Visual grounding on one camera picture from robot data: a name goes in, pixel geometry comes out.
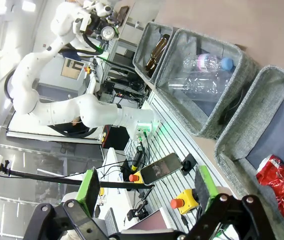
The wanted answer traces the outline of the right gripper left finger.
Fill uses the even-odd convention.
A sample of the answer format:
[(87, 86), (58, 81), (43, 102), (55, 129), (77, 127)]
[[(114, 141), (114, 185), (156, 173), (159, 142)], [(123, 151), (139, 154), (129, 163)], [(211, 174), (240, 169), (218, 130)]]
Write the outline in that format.
[(23, 238), (59, 240), (64, 232), (74, 230), (81, 240), (108, 240), (109, 237), (93, 220), (100, 188), (97, 170), (87, 170), (75, 199), (56, 207), (49, 203), (36, 206)]

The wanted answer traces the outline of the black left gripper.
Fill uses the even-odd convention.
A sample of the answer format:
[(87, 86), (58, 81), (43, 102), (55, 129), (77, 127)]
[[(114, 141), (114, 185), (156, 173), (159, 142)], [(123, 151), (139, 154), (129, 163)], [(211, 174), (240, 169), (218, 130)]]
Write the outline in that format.
[(104, 17), (99, 17), (96, 14), (91, 14), (91, 22), (89, 24), (89, 33), (100, 34), (102, 29), (107, 26), (107, 20)]

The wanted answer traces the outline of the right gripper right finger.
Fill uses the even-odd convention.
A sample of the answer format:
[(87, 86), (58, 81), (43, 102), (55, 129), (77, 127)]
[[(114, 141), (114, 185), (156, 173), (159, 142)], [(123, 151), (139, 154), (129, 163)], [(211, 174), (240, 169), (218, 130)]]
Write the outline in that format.
[(202, 215), (189, 233), (188, 240), (210, 240), (220, 227), (233, 226), (240, 240), (274, 240), (276, 238), (267, 214), (256, 195), (236, 199), (219, 193), (204, 165), (196, 166), (194, 189)]

